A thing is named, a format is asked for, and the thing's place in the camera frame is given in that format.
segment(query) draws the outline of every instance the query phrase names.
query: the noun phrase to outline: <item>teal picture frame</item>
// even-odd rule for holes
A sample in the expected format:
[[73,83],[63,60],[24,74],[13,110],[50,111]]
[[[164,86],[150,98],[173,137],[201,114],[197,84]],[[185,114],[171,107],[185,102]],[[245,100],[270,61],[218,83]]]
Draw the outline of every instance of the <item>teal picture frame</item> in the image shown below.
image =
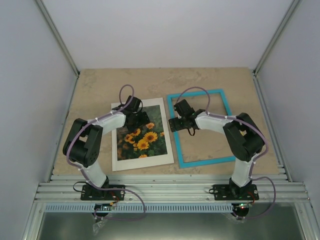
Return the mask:
[[[232,115],[230,106],[228,104],[225,92],[223,89],[212,89],[207,91],[209,94],[219,94],[223,105],[225,112],[228,116]],[[175,117],[175,111],[174,111],[174,106],[172,104],[172,99],[178,98],[181,93],[175,93],[175,94],[169,94],[167,95],[167,103],[168,103],[168,108],[169,108],[169,113],[170,113],[170,118]],[[201,96],[205,95],[206,93],[204,91],[193,91],[193,92],[186,92],[183,94],[183,97],[195,97],[195,96]],[[204,160],[198,160],[198,161],[192,161],[192,162],[184,162],[184,157],[182,154],[182,149],[181,149],[181,142],[180,138],[178,135],[178,132],[173,133],[174,141],[175,141],[175,146],[176,146],[176,152],[178,156],[178,162],[180,168],[193,168],[193,167],[199,167],[199,166],[204,166],[204,165],[210,165],[210,164],[219,164],[219,163],[226,163],[226,162],[232,162],[236,160],[235,156],[226,156],[226,157],[218,157],[218,158],[212,158],[212,159],[204,159]]]

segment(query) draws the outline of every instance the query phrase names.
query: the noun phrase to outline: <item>sunflower photo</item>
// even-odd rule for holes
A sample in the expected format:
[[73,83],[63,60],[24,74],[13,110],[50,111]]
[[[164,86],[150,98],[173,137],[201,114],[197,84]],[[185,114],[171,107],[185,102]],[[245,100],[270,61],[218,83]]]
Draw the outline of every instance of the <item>sunflower photo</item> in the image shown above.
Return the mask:
[[133,132],[124,127],[112,131],[113,171],[174,162],[163,99],[147,99],[142,103],[150,123]]

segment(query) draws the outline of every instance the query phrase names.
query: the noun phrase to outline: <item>yellow flower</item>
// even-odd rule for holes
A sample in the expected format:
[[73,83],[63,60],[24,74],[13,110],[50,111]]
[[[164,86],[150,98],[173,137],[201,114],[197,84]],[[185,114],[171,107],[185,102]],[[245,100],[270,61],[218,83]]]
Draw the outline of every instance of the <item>yellow flower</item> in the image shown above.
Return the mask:
[[144,135],[143,139],[148,143],[152,143],[158,139],[158,135],[155,132],[150,131]]
[[152,123],[152,122],[150,122],[150,123],[148,123],[147,125],[145,125],[148,129],[152,129],[154,126],[155,126],[155,124],[154,123]]
[[133,131],[133,133],[131,133],[131,136],[138,136],[141,133],[140,128],[137,128],[136,130]]
[[149,148],[149,143],[144,139],[141,139],[140,141],[138,141],[137,147],[139,150],[145,150]]
[[127,134],[125,137],[124,137],[124,140],[127,142],[127,143],[130,143],[130,141],[132,141],[133,137],[130,135],[130,134]]

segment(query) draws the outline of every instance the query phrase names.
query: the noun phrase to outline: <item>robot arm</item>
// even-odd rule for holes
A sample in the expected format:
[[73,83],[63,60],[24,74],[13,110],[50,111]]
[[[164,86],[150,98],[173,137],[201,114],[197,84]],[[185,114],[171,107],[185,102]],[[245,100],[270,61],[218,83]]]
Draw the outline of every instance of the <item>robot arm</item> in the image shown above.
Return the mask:
[[[97,161],[102,136],[122,127],[126,127],[128,133],[132,133],[135,129],[148,124],[150,120],[147,113],[142,111],[142,107],[138,110],[141,102],[140,99],[133,97],[131,103],[121,112],[116,112],[116,110],[123,107],[123,104],[112,109],[108,117],[91,124],[80,135],[82,138],[79,137],[75,141],[70,151],[70,160],[73,164],[79,166],[79,170],[83,171],[88,178],[87,180],[95,186],[107,187],[109,184],[107,176],[103,173]],[[62,149],[64,155],[67,154],[71,141],[75,138],[76,134],[90,121],[78,118],[73,122]]]
[[[262,138],[252,129],[235,120],[212,117],[206,114],[203,109],[194,111],[185,99],[175,104],[174,110],[177,111],[179,117],[169,120],[172,132],[191,128],[194,131],[207,129],[226,136],[230,149],[235,156],[234,171],[229,181],[230,194],[236,199],[247,192],[252,183],[250,169],[253,160],[264,146]],[[246,113],[241,113],[235,118],[258,129]]]

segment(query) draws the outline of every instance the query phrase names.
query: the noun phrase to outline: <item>white wall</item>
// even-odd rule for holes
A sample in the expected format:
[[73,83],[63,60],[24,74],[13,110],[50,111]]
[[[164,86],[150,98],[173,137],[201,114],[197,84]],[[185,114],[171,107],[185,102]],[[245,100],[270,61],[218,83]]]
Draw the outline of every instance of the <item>white wall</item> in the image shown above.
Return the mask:
[[0,238],[19,240],[76,78],[34,1],[2,1],[0,33]]
[[254,68],[292,0],[44,0],[77,67]]
[[320,221],[320,1],[302,1],[259,73],[292,176]]

